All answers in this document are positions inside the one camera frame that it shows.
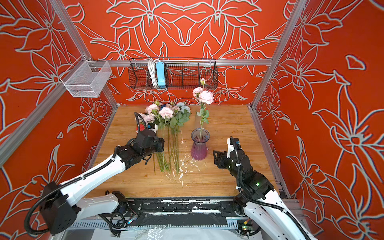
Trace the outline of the purple glass fluted vase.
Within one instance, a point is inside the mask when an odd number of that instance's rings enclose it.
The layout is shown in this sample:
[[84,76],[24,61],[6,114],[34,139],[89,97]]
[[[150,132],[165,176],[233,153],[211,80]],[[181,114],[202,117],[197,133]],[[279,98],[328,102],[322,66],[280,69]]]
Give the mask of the purple glass fluted vase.
[[198,128],[191,133],[193,145],[191,148],[191,156],[197,161],[204,160],[208,155],[207,143],[210,139],[210,133],[204,128]]

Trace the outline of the pink peony flower stem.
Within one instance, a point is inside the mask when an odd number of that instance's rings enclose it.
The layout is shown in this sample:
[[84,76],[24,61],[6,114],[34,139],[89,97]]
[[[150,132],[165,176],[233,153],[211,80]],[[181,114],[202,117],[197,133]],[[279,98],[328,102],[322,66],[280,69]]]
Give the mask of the pink peony flower stem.
[[203,141],[203,128],[204,123],[208,124],[209,120],[209,111],[207,110],[207,106],[212,104],[214,102],[214,96],[211,91],[207,88],[207,81],[204,78],[200,79],[201,87],[197,87],[193,90],[193,96],[198,101],[200,105],[200,110],[197,112],[197,115],[201,118],[200,119],[200,133],[198,140],[200,142]]

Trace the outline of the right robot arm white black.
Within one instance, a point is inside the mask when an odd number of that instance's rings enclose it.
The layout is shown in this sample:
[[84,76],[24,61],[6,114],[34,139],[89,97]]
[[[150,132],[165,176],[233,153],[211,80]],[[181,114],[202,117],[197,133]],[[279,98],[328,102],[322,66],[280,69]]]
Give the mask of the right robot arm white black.
[[226,152],[213,151],[214,164],[236,179],[234,203],[273,240],[315,240],[316,237],[289,210],[272,183],[251,166],[238,138],[227,139]]

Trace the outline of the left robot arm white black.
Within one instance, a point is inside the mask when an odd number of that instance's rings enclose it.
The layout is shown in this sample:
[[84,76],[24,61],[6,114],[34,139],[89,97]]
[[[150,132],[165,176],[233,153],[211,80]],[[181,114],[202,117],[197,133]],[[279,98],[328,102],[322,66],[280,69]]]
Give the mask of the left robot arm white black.
[[49,183],[41,198],[30,208],[24,228],[30,235],[52,235],[68,229],[73,223],[99,216],[111,230],[128,225],[125,213],[129,209],[126,197],[114,191],[97,198],[85,196],[110,178],[128,170],[141,161],[148,162],[154,153],[164,151],[164,139],[157,136],[157,125],[135,113],[137,136],[124,146],[116,146],[103,162],[61,184]]

